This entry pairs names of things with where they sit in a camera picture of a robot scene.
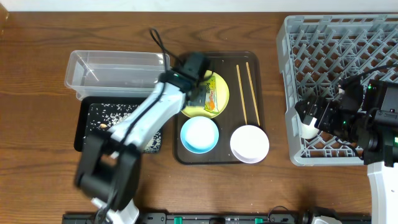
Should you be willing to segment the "green snack wrapper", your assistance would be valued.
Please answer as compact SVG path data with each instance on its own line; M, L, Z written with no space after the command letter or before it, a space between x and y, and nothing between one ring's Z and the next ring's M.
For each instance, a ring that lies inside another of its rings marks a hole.
M217 94L216 94L216 78L214 76L207 79L204 82L205 84L205 110L209 113L217 114L218 110L218 102L217 102Z

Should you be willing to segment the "white cup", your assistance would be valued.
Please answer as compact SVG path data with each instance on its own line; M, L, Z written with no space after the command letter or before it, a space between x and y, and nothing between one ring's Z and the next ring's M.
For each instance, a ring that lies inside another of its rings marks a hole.
M307 124L301 124L302 133L300 135L301 138L304 139L312 139L317 136L319 130L315 127L315 122Z

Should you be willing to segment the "light blue bowl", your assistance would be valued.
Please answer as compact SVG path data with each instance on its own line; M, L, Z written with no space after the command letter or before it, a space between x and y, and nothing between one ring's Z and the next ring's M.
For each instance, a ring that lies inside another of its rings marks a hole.
M180 130L182 145L194 154L210 152L217 145L219 136L215 122L204 116L188 119Z

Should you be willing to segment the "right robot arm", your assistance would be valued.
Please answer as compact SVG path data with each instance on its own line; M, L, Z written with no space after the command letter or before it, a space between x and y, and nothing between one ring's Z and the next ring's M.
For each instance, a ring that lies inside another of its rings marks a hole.
M295 104L302 124L342 140L368 168L372 223L397 223L397 84L361 83L362 75L339 81L341 99L309 96Z

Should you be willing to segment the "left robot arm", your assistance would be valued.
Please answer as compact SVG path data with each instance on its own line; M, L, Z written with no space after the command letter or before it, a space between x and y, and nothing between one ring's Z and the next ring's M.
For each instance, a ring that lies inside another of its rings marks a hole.
M192 52L176 66L164 65L153 92L127 118L107 131L85 134L79 123L74 147L81 157L74 185L99 202L93 223L135 223L139 210L133 202L139 185L142 152L175 114L198 96L210 79L210 60Z

